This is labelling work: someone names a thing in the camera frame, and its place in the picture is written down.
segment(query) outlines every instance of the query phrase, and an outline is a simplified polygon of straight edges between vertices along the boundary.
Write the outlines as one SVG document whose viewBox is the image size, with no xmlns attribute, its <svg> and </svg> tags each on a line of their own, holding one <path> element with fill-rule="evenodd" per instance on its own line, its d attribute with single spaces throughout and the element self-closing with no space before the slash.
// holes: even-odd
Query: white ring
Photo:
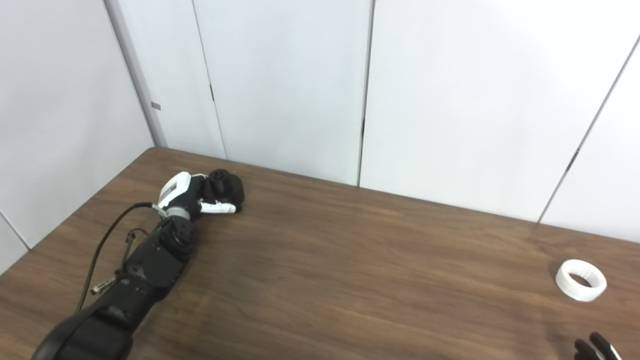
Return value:
<svg viewBox="0 0 640 360">
<path fill-rule="evenodd" d="M 571 278 L 578 275 L 585 279 L 591 287 L 581 285 Z M 558 269 L 556 283 L 567 296 L 578 301 L 594 301 L 607 288 L 607 279 L 597 267 L 586 261 L 571 259 L 565 261 Z"/>
</svg>

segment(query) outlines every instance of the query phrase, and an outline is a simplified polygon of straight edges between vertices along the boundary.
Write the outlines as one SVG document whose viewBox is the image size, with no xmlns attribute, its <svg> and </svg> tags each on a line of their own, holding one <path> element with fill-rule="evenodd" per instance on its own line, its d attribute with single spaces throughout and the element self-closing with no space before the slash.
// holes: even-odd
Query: black robot arm segment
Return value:
<svg viewBox="0 0 640 360">
<path fill-rule="evenodd" d="M 133 332 L 187 265 L 195 245 L 192 230 L 186 218 L 162 220 L 131 254 L 114 284 L 93 304 L 55 327 L 32 359 L 125 359 Z"/>
<path fill-rule="evenodd" d="M 242 181 L 226 170 L 215 170 L 211 176 L 175 176 L 154 206 L 165 216 L 162 221 L 127 258 L 102 296 L 58 324 L 32 360 L 126 359 L 133 333 L 189 263 L 195 250 L 191 219 L 200 213 L 237 212 L 243 200 Z"/>
</svg>

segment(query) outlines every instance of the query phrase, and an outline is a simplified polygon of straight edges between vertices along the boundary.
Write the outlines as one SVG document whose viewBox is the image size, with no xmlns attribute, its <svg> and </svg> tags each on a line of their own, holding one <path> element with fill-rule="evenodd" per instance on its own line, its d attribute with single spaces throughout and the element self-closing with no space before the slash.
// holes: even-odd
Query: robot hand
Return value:
<svg viewBox="0 0 640 360">
<path fill-rule="evenodd" d="M 578 350 L 573 356 L 574 360 L 622 360 L 616 349 L 602 335 L 592 332 L 589 340 L 598 349 L 596 351 L 589 343 L 582 339 L 575 341 L 575 349 Z"/>
<path fill-rule="evenodd" d="M 198 214 L 229 214 L 242 210 L 242 180 L 224 169 L 191 175 L 183 171 L 169 180 L 160 191 L 158 206 L 169 213 L 184 212 L 190 218 Z"/>
</svg>

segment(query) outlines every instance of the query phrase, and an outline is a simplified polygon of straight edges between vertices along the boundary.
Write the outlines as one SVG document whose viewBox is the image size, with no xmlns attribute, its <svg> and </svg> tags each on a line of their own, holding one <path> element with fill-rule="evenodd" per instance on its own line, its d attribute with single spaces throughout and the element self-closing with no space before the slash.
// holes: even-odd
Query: white wall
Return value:
<svg viewBox="0 0 640 360">
<path fill-rule="evenodd" d="M 635 0 L 378 1 L 361 185 L 537 220 L 639 15 Z"/>
<path fill-rule="evenodd" d="M 102 1 L 0 2 L 0 208 L 29 246 L 152 141 Z"/>
<path fill-rule="evenodd" d="M 637 48 L 542 222 L 640 242 Z"/>
<path fill-rule="evenodd" d="M 18 261 L 26 252 L 27 248 L 20 241 L 17 234 L 0 216 L 0 274 Z"/>
<path fill-rule="evenodd" d="M 158 145 L 226 158 L 191 1 L 106 3 Z"/>
<path fill-rule="evenodd" d="M 229 160 L 355 184 L 368 0 L 196 0 Z"/>
</svg>

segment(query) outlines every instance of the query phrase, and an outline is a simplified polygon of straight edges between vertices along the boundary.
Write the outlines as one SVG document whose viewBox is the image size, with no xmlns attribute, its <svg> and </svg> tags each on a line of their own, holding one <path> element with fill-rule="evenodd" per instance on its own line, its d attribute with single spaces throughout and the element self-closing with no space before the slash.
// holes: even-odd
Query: panel seam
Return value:
<svg viewBox="0 0 640 360">
<path fill-rule="evenodd" d="M 365 63 L 364 91 L 362 99 L 362 122 L 360 123 L 360 147 L 358 149 L 358 169 L 356 186 L 360 187 L 362 175 L 362 150 L 364 148 L 364 127 L 367 119 L 367 98 L 369 97 L 369 69 L 371 68 L 371 44 L 373 43 L 373 19 L 376 11 L 376 0 L 371 0 L 369 8 L 369 29 L 367 30 L 367 58 Z"/>
<path fill-rule="evenodd" d="M 202 50 L 202 58 L 204 59 L 204 67 L 207 69 L 207 80 L 209 81 L 209 90 L 211 91 L 211 101 L 213 101 L 213 108 L 216 112 L 216 122 L 218 123 L 218 131 L 220 132 L 220 141 L 222 142 L 222 151 L 225 154 L 225 160 L 227 158 L 227 147 L 225 146 L 225 137 L 222 133 L 222 125 L 220 124 L 220 116 L 218 115 L 218 104 L 213 95 L 213 84 L 211 83 L 211 73 L 209 72 L 209 63 L 207 62 L 207 54 L 204 52 L 204 42 L 202 41 L 202 32 L 200 31 L 200 21 L 198 20 L 198 12 L 196 12 L 196 4 L 194 0 L 191 0 L 191 7 L 193 8 L 193 16 L 196 19 L 196 28 L 198 28 L 198 37 L 200 37 L 200 48 Z"/>
<path fill-rule="evenodd" d="M 25 248 L 27 248 L 27 251 L 31 251 L 31 247 L 29 245 L 27 245 L 27 242 L 24 241 L 24 238 L 22 237 L 22 235 L 20 235 L 20 232 L 18 232 L 18 229 L 16 229 L 16 227 L 13 226 L 13 224 L 9 221 L 9 218 L 6 217 L 6 215 L 3 213 L 3 211 L 1 209 L 0 209 L 0 218 L 2 218 L 4 220 L 4 222 L 7 223 L 7 225 L 9 225 L 9 227 L 15 233 L 15 235 L 18 237 L 18 239 L 20 239 L 20 242 L 24 245 Z"/>
<path fill-rule="evenodd" d="M 598 108 L 598 111 L 596 112 L 596 115 L 593 117 L 593 120 L 591 121 L 589 127 L 587 128 L 587 131 L 584 133 L 584 136 L 582 137 L 582 140 L 580 141 L 580 144 L 578 144 L 577 149 L 573 153 L 573 155 L 571 157 L 571 160 L 569 161 L 569 164 L 567 165 L 566 169 L 564 170 L 564 173 L 560 177 L 560 181 L 558 181 L 558 184 L 556 185 L 556 188 L 554 189 L 554 192 L 551 193 L 551 197 L 547 201 L 547 205 L 545 206 L 545 208 L 542 211 L 542 214 L 540 214 L 540 217 L 538 218 L 538 223 L 541 223 L 542 219 L 547 214 L 547 210 L 549 209 L 549 206 L 551 205 L 551 202 L 556 197 L 556 194 L 557 194 L 558 190 L 560 189 L 560 186 L 564 182 L 564 179 L 566 178 L 567 174 L 569 173 L 569 170 L 571 169 L 571 167 L 573 166 L 573 163 L 575 162 L 576 158 L 580 154 L 580 150 L 582 150 L 582 146 L 584 146 L 584 143 L 587 140 L 587 138 L 589 137 L 589 134 L 591 134 L 591 130 L 593 129 L 593 126 L 596 124 L 596 121 L 600 118 L 600 114 L 601 114 L 602 110 L 604 109 L 604 106 L 607 104 L 607 101 L 609 100 L 611 94 L 613 93 L 613 90 L 616 88 L 616 85 L 618 84 L 618 81 L 620 80 L 620 77 L 622 76 L 623 72 L 625 71 L 625 68 L 627 68 L 627 65 L 629 63 L 629 60 L 631 59 L 631 56 L 633 56 L 634 52 L 636 51 L 636 48 L 638 47 L 638 43 L 640 43 L 640 35 L 638 35 L 638 38 L 636 39 L 636 42 L 631 47 L 631 51 L 629 52 L 629 55 L 627 55 L 627 58 L 625 59 L 625 62 L 622 63 L 622 67 L 620 68 L 620 71 L 618 71 L 618 75 L 613 80 L 613 83 L 611 84 L 611 87 L 609 88 L 609 91 L 607 92 L 607 95 L 604 97 L 604 100 L 602 101 L 602 104 L 600 104 L 600 107 Z"/>
</svg>

